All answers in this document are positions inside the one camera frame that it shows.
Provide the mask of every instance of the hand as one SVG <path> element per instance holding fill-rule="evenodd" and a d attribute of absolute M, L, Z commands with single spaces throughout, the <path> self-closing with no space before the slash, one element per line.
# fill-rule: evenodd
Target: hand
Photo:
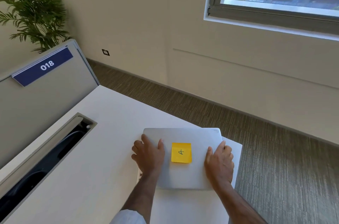
<path fill-rule="evenodd" d="M 143 176 L 151 173 L 160 175 L 161 167 L 164 162 L 165 149 L 162 140 L 159 140 L 156 148 L 145 134 L 142 134 L 141 140 L 136 140 L 132 151 L 132 159 L 137 162 Z"/>
<path fill-rule="evenodd" d="M 213 154 L 209 146 L 205 159 L 205 170 L 213 189 L 218 190 L 229 186 L 233 179 L 234 162 L 232 162 L 232 148 L 225 146 L 226 142 L 222 141 Z"/>

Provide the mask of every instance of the yellow sticky note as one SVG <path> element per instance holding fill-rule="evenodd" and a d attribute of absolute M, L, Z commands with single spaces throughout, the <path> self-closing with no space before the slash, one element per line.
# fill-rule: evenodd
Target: yellow sticky note
<path fill-rule="evenodd" d="M 190 143 L 172 143 L 172 162 L 192 162 L 192 147 Z"/>

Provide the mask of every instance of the gray carpet floor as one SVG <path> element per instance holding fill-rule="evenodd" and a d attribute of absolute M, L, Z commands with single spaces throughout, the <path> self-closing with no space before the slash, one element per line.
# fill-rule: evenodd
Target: gray carpet floor
<path fill-rule="evenodd" d="M 89 63 L 101 85 L 243 145 L 235 189 L 269 223 L 339 223 L 339 147 Z"/>

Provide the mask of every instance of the forearm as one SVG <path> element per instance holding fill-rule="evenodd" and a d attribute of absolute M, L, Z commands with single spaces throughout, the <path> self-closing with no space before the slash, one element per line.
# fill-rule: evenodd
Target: forearm
<path fill-rule="evenodd" d="M 267 223 L 231 186 L 216 190 L 233 224 Z"/>
<path fill-rule="evenodd" d="M 142 178 L 134 187 L 121 210 L 137 211 L 144 217 L 146 223 L 149 224 L 158 176 L 157 172 L 142 175 Z"/>

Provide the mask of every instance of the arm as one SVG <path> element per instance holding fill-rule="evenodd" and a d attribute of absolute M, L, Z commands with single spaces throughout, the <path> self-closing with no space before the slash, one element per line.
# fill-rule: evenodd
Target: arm
<path fill-rule="evenodd" d="M 132 155 L 132 159 L 137 162 L 142 171 L 142 178 L 134 187 L 121 210 L 137 211 L 149 224 L 155 186 L 164 161 L 165 149 L 162 140 L 159 140 L 158 148 L 144 134 L 141 136 L 141 140 L 143 143 L 139 140 L 134 142 L 132 150 L 135 154 Z"/>
<path fill-rule="evenodd" d="M 222 141 L 216 151 L 206 153 L 206 175 L 234 224 L 266 223 L 266 221 L 232 187 L 234 162 L 229 146 Z"/>

